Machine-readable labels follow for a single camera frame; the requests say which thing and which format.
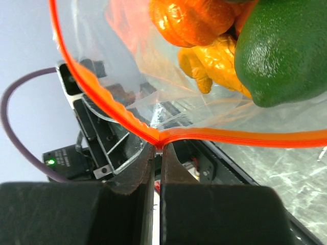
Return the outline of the green avocado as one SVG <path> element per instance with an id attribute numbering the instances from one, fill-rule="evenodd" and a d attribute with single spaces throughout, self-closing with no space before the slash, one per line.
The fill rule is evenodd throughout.
<path id="1" fill-rule="evenodd" d="M 235 70 L 259 107 L 326 92 L 326 1 L 259 1 L 239 35 Z"/>

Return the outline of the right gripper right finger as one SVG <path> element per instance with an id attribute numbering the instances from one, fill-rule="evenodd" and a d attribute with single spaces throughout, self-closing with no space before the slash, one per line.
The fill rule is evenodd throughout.
<path id="1" fill-rule="evenodd" d="M 164 147 L 161 244 L 293 244 L 286 211 L 270 187 L 199 183 Z"/>

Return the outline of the orange dried fruit pieces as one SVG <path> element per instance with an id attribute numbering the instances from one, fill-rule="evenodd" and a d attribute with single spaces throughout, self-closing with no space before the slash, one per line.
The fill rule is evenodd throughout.
<path id="1" fill-rule="evenodd" d="M 203 94 L 210 93 L 213 83 L 216 83 L 250 99 L 250 92 L 236 75 L 236 44 L 230 34 L 223 34 L 208 46 L 182 47 L 177 55 L 179 67 L 196 81 Z"/>

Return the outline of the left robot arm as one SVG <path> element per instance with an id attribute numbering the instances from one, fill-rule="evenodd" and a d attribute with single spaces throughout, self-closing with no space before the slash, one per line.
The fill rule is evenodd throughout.
<path id="1" fill-rule="evenodd" d="M 44 153 L 44 164 L 72 181 L 108 180 L 121 173 L 138 158 L 146 142 L 94 104 L 64 61 L 57 63 L 56 72 L 80 131 L 74 144 Z"/>

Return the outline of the clear zip top bag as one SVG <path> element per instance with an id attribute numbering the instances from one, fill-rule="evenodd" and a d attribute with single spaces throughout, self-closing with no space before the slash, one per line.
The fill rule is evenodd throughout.
<path id="1" fill-rule="evenodd" d="M 179 67 L 182 47 L 153 24 L 149 3 L 49 2 L 58 49 L 81 90 L 108 116 L 155 146 L 182 139 L 326 146 L 326 92 L 269 108 L 216 83 L 201 93 Z M 256 4 L 225 34 L 237 42 Z"/>

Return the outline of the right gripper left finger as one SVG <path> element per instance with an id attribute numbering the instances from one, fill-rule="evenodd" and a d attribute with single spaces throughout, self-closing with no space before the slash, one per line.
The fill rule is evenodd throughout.
<path id="1" fill-rule="evenodd" d="M 108 182 L 1 185 L 1 244 L 151 244 L 154 148 Z"/>

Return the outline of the small orange pumpkin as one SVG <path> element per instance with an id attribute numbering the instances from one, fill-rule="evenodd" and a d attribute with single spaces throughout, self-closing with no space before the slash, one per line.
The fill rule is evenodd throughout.
<path id="1" fill-rule="evenodd" d="M 150 18 L 162 37 L 179 47 L 207 46 L 226 33 L 256 1 L 150 1 Z"/>

